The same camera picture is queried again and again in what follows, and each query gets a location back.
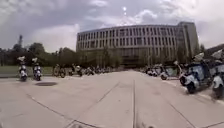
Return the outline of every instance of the tree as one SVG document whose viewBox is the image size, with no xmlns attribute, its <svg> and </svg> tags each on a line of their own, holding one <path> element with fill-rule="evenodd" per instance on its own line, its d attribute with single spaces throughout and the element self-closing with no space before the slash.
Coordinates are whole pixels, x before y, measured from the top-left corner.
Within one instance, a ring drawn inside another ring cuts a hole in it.
<svg viewBox="0 0 224 128">
<path fill-rule="evenodd" d="M 205 52 L 205 46 L 203 44 L 200 45 L 200 53 Z"/>
<path fill-rule="evenodd" d="M 186 49 L 184 45 L 179 45 L 177 48 L 177 60 L 180 63 L 186 63 L 187 56 L 186 56 Z"/>
<path fill-rule="evenodd" d="M 32 45 L 30 45 L 29 51 L 34 55 L 39 55 L 41 53 L 44 53 L 45 49 L 42 43 L 33 43 Z"/>
<path fill-rule="evenodd" d="M 147 51 L 145 49 L 143 49 L 139 56 L 139 66 L 143 67 L 143 66 L 147 65 L 147 61 L 148 61 Z"/>
</svg>

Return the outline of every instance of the large curved building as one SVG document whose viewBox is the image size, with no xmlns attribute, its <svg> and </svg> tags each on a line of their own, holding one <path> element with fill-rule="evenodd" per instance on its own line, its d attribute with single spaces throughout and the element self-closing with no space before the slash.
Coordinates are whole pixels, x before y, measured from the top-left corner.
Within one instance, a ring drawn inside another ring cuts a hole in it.
<svg viewBox="0 0 224 128">
<path fill-rule="evenodd" d="M 174 60 L 179 45 L 185 46 L 186 56 L 192 56 L 198 48 L 198 36 L 194 23 L 180 22 L 178 25 L 133 25 L 96 29 L 78 33 L 77 51 L 117 49 L 124 65 L 139 58 L 143 51 L 147 62 L 164 58 Z"/>
</svg>

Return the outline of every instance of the scooter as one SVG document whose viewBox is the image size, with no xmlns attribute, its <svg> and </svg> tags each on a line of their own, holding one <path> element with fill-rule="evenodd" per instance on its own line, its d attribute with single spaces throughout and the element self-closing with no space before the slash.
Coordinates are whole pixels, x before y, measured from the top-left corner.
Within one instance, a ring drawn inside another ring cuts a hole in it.
<svg viewBox="0 0 224 128">
<path fill-rule="evenodd" d="M 180 79 L 184 81 L 184 87 L 189 94 L 210 87 L 212 83 L 209 62 L 203 60 L 204 54 L 200 53 L 195 56 L 194 62 L 187 66 L 187 72 Z"/>
<path fill-rule="evenodd" d="M 41 67 L 40 66 L 35 66 L 34 67 L 34 78 L 37 80 L 37 81 L 41 81 Z"/>
<path fill-rule="evenodd" d="M 215 61 L 215 67 L 213 68 L 213 82 L 212 82 L 212 90 L 213 96 L 216 99 L 220 99 L 223 97 L 223 89 L 224 89 L 224 63 L 223 58 L 223 50 L 217 51 L 212 55 L 217 60 Z"/>
<path fill-rule="evenodd" d="M 27 80 L 27 72 L 26 72 L 26 65 L 25 65 L 25 56 L 23 57 L 18 57 L 18 60 L 20 60 L 20 67 L 19 67 L 19 76 L 20 76 L 20 80 L 22 82 L 25 82 Z"/>
<path fill-rule="evenodd" d="M 25 65 L 21 65 L 19 70 L 20 70 L 20 80 L 22 82 L 25 82 L 27 80 L 26 66 Z"/>
</svg>

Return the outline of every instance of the white scooter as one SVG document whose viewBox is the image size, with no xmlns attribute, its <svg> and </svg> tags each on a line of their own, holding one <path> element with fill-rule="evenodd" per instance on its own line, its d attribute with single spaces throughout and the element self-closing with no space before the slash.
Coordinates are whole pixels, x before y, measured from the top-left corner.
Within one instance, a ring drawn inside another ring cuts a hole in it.
<svg viewBox="0 0 224 128">
<path fill-rule="evenodd" d="M 34 67 L 34 78 L 37 80 L 37 81 L 41 81 L 41 67 L 39 65 L 36 65 Z"/>
<path fill-rule="evenodd" d="M 212 82 L 212 90 L 214 97 L 220 99 L 223 97 L 223 89 L 224 89 L 224 63 L 223 58 L 223 50 L 219 50 L 212 55 L 217 60 L 215 61 L 215 67 L 212 69 L 214 72 L 213 82 Z"/>
<path fill-rule="evenodd" d="M 25 82 L 27 80 L 27 72 L 26 72 L 26 65 L 25 65 L 25 57 L 19 57 L 18 60 L 20 60 L 20 64 L 21 66 L 19 67 L 19 76 L 20 76 L 20 80 L 22 82 Z"/>
</svg>

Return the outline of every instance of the green tree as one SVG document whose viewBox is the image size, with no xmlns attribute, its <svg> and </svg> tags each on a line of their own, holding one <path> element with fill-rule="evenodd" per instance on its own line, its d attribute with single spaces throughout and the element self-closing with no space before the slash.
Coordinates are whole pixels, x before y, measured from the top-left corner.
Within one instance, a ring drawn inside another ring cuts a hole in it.
<svg viewBox="0 0 224 128">
<path fill-rule="evenodd" d="M 140 55 L 139 55 L 139 66 L 143 67 L 143 66 L 147 65 L 147 62 L 148 62 L 147 50 L 142 49 L 142 51 L 140 52 Z"/>
<path fill-rule="evenodd" d="M 177 48 L 177 60 L 180 63 L 186 63 L 187 61 L 186 49 L 183 45 L 179 45 Z"/>
<path fill-rule="evenodd" d="M 200 45 L 200 53 L 205 52 L 205 46 L 203 44 Z"/>
</svg>

